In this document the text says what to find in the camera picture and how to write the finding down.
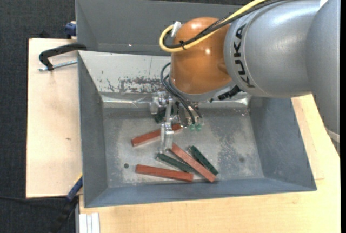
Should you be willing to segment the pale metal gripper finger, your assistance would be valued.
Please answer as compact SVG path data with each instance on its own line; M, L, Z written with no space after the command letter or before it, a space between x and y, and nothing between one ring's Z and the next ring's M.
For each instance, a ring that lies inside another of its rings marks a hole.
M164 153L170 150L174 139L174 131L170 122L165 122L161 125L160 138L159 152Z
M150 102L150 112L152 115L155 115L158 113L160 108L160 103L159 103L159 97L158 96L152 96L151 102Z

